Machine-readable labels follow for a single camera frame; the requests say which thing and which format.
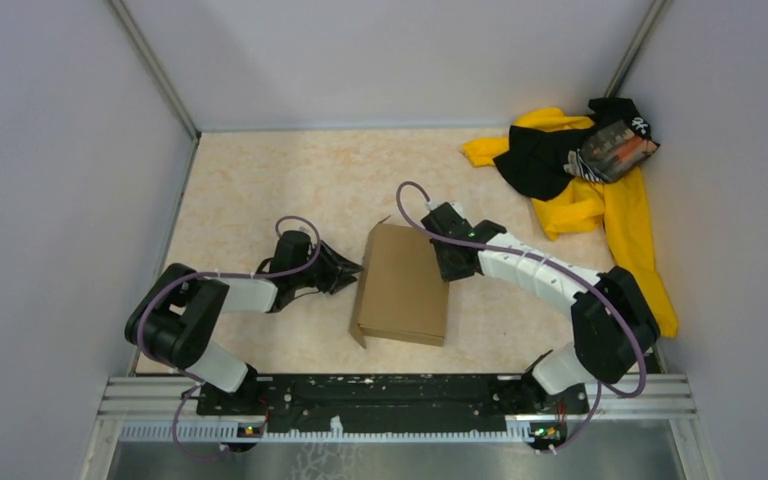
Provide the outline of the brown cardboard box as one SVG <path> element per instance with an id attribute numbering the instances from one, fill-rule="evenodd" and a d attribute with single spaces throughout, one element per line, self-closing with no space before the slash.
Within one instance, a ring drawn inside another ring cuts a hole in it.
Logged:
<path id="1" fill-rule="evenodd" d="M 361 348 L 369 338 L 444 345 L 449 285 L 426 235 L 385 217 L 368 234 L 362 267 L 348 327 Z"/>

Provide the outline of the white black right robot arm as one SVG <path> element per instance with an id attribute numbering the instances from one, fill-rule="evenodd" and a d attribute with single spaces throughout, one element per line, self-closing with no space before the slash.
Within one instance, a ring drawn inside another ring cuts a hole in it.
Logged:
<path id="1" fill-rule="evenodd" d="M 598 272 L 565 262 L 521 242 L 500 224 L 471 224 L 456 203 L 431 204 L 421 225 L 444 281 L 474 275 L 504 281 L 570 320 L 571 341 L 526 370 L 523 398 L 536 412 L 550 411 L 574 385 L 617 383 L 643 364 L 645 352 L 661 336 L 634 275 L 620 266 Z"/>

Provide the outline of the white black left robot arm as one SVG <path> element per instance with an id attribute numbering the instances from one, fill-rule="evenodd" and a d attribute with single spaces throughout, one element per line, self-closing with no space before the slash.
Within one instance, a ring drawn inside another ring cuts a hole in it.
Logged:
<path id="1" fill-rule="evenodd" d="M 220 390 L 237 414 L 260 399 L 256 370 L 213 342 L 225 313 L 278 313 L 301 291 L 333 295 L 354 284 L 362 265 L 303 231 L 280 234 L 274 253 L 253 273 L 198 272 L 167 267 L 127 320 L 124 337 L 144 355 Z"/>

